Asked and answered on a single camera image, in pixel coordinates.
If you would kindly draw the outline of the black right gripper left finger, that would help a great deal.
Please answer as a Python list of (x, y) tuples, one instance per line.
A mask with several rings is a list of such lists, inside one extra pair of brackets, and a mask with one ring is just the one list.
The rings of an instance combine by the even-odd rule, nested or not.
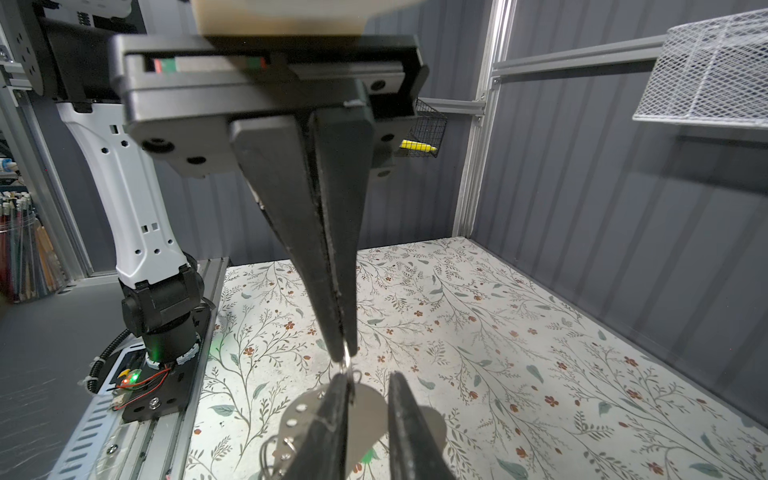
[(282, 479), (344, 479), (351, 382), (331, 382), (293, 401), (280, 423)]

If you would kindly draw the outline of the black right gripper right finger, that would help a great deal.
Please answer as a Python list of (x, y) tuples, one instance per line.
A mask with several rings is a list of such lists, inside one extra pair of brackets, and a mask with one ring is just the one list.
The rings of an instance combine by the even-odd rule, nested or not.
[(422, 410), (400, 372), (388, 390), (389, 465), (392, 479), (454, 479)]

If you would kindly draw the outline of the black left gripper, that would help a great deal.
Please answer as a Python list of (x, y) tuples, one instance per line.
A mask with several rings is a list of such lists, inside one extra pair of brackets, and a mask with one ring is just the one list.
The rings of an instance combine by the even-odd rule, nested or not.
[[(131, 139), (182, 176), (238, 162), (304, 283), (328, 354), (353, 356), (373, 146), (395, 149), (415, 122), (429, 75), (417, 39), (116, 35), (108, 52)], [(314, 111), (323, 224), (294, 118)]]

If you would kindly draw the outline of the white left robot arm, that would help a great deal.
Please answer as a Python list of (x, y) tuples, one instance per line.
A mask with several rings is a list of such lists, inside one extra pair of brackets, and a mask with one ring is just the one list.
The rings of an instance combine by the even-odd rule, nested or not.
[(112, 231), (127, 328), (153, 367), (200, 347), (202, 287), (172, 231), (155, 165), (237, 170), (298, 272), (327, 352), (358, 349), (356, 259), (369, 176), (416, 119), (429, 69), (412, 35), (368, 35), (396, 1), (195, 1), (193, 35), (142, 34), (5, 1), (33, 90), (57, 102)]

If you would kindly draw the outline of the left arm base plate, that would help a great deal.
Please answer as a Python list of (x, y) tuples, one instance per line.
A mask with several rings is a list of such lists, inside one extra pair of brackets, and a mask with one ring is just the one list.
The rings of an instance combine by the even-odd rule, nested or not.
[(142, 359), (131, 352), (117, 363), (121, 371), (107, 381), (107, 392), (113, 395), (111, 409), (124, 422), (158, 419), (187, 407), (213, 309), (204, 298), (179, 327), (145, 336)]

